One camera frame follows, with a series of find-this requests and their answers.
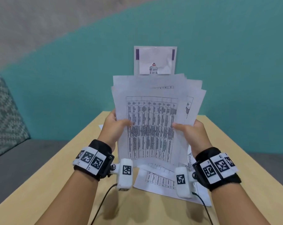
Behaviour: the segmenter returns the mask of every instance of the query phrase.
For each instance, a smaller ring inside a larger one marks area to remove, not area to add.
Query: hand
[[[115,150],[115,143],[121,137],[125,126],[132,125],[132,122],[128,119],[116,120],[115,109],[110,112],[106,117],[102,131],[98,140],[108,144],[112,151]]]
[[[201,151],[212,147],[202,122],[196,120],[194,126],[173,123],[173,127],[174,129],[180,130],[184,133],[185,139],[192,148],[192,155],[194,158]]]

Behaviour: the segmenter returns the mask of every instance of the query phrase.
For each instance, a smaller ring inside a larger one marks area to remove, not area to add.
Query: gray wall
[[[0,0],[0,69],[68,32],[147,0]]]

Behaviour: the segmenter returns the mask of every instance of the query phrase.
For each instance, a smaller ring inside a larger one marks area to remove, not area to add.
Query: forearm
[[[211,196],[220,225],[270,225],[240,184],[223,185]]]
[[[97,180],[78,170],[74,171],[36,225],[87,224],[97,188]]]

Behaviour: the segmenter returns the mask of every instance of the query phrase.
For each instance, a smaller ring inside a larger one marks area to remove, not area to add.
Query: patterned pillow
[[[16,104],[0,77],[0,155],[29,138]]]

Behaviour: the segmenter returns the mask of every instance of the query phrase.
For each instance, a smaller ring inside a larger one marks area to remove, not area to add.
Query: wire
[[[106,194],[105,194],[105,196],[103,197],[103,200],[102,200],[102,202],[101,202],[101,204],[100,204],[100,206],[99,206],[99,208],[98,208],[98,211],[96,212],[95,217],[94,217],[93,221],[91,222],[91,225],[94,223],[94,221],[95,221],[95,219],[96,219],[96,217],[97,217],[97,215],[98,215],[98,212],[100,211],[100,208],[101,208],[101,206],[102,206],[102,204],[103,204],[103,202],[104,202],[104,200],[105,200],[105,198],[106,198],[108,192],[109,192],[113,187],[115,187],[115,186],[117,186],[117,183],[114,184],[114,185],[112,185],[112,186],[109,188],[109,190],[106,192]]]
[[[109,191],[110,191],[113,187],[115,187],[115,186],[117,186],[117,183],[114,184],[114,185],[112,185],[112,186],[109,188],[109,190],[106,192],[106,194],[105,194],[105,196],[103,197],[103,200],[102,200],[102,202],[101,202],[101,204],[100,204],[100,206],[99,206],[99,208],[98,208],[98,211],[96,212],[95,217],[94,217],[93,221],[91,222],[91,225],[94,223],[94,221],[95,221],[95,219],[96,219],[96,217],[97,217],[97,215],[98,215],[98,213],[99,213],[99,211],[100,211],[100,208],[101,208],[101,206],[102,206],[102,204],[103,204],[103,202],[104,202],[104,200],[105,200],[107,194],[108,194]],[[211,220],[211,217],[210,217],[210,215],[209,215],[209,212],[208,212],[208,210],[207,210],[207,207],[206,207],[204,201],[202,200],[202,198],[201,198],[199,195],[197,195],[196,193],[194,193],[194,192],[192,192],[192,194],[193,194],[193,195],[196,195],[196,196],[202,201],[202,203],[203,203],[203,205],[204,205],[204,207],[205,207],[205,210],[206,210],[206,212],[207,212],[208,218],[209,218],[209,220],[210,220],[210,223],[211,223],[211,225],[213,225],[213,222],[212,222],[212,220]]]
[[[213,225],[213,222],[212,222],[212,220],[211,220],[211,217],[210,217],[210,215],[209,215],[209,212],[208,212],[208,210],[207,210],[207,207],[206,207],[204,201],[202,200],[202,198],[201,198],[199,195],[197,195],[196,193],[194,193],[194,192],[192,192],[192,194],[193,194],[193,195],[196,195],[196,196],[202,201],[202,203],[203,203],[203,205],[204,205],[204,207],[205,207],[205,210],[206,210],[206,212],[207,212],[208,218],[209,218],[209,220],[210,220],[210,223],[211,223],[211,225]]]

